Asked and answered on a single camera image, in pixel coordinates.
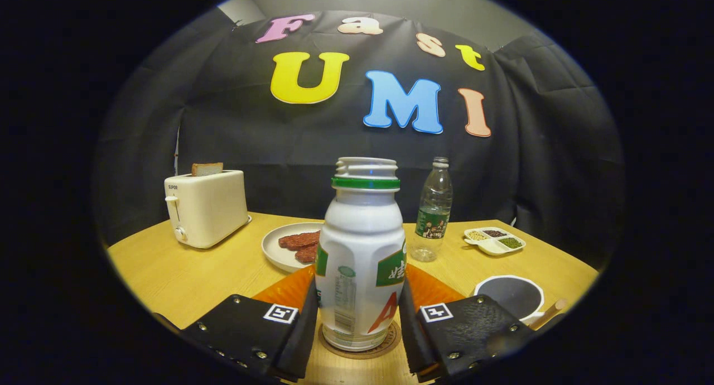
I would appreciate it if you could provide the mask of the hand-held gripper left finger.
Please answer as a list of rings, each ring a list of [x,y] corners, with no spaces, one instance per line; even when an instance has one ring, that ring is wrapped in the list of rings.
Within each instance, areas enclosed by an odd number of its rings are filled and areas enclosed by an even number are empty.
[[[228,296],[181,334],[264,383],[296,382],[306,375],[317,314],[311,265],[253,297]]]

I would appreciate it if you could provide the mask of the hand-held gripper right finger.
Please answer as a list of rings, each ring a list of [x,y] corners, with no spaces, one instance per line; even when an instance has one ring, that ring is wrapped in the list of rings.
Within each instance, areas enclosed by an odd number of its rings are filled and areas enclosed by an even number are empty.
[[[409,370],[421,383],[464,382],[536,334],[489,296],[463,296],[412,264],[398,306]]]

